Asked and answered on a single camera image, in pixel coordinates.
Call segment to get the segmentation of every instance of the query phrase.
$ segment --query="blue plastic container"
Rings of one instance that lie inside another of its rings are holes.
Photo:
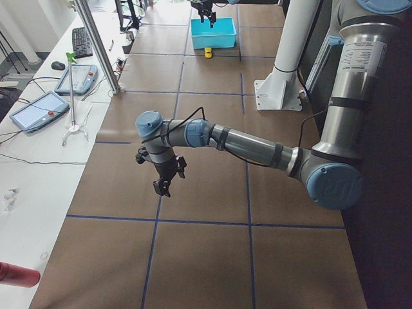
[[[211,28],[211,23],[205,19],[192,19],[192,42],[195,50],[200,48],[231,48],[236,42],[236,29],[233,18],[217,18]]]

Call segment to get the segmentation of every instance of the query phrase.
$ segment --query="tablet device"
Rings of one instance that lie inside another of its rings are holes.
[[[84,95],[89,91],[97,76],[97,66],[94,64],[72,64],[73,94]],[[54,89],[59,95],[70,95],[69,68],[66,68]]]
[[[69,104],[54,92],[46,92],[10,115],[10,119],[26,133],[32,133],[47,126],[69,110]]]

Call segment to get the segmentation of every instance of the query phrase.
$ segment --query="red can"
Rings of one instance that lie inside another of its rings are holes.
[[[40,272],[0,262],[0,283],[31,288],[40,281]]]

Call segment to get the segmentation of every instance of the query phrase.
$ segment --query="black computer mouse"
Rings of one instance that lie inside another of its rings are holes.
[[[64,65],[64,63],[61,63],[61,62],[59,62],[59,61],[55,61],[55,62],[53,62],[53,63],[51,64],[51,68],[52,68],[53,70],[60,70],[60,71],[62,71],[62,70],[64,70],[64,69],[66,68],[66,66]]]

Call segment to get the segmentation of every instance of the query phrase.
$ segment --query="white table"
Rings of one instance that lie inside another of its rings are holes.
[[[115,14],[93,14],[106,52],[111,63],[118,57],[124,59],[122,38],[118,34],[118,20]],[[66,52],[71,52],[71,29],[82,26],[77,17],[61,40],[50,53],[35,77],[60,77],[63,71],[51,69],[53,61],[67,63]],[[104,76],[96,57],[78,59],[79,64],[98,66],[97,84]],[[57,81],[36,80],[45,91],[53,90]],[[21,98],[33,100],[42,95],[42,90],[29,84]],[[0,145],[0,153],[28,161],[41,162],[87,162],[97,131],[111,100],[107,81],[102,82],[99,91],[81,104],[90,104],[92,109],[86,126],[89,141],[82,133],[70,135],[66,147],[62,147],[62,136],[67,131],[66,117],[70,112],[42,130],[26,135],[20,133],[15,138]],[[9,114],[23,107],[16,102]],[[8,115],[0,123],[0,134],[18,131]],[[0,136],[4,140],[9,136]],[[18,188],[14,208],[5,212],[0,201],[0,261],[33,268],[42,274],[59,235],[68,207],[84,170],[84,165],[27,164],[0,156],[0,196],[10,189]],[[36,292],[33,288],[0,285],[0,308],[28,308]]]

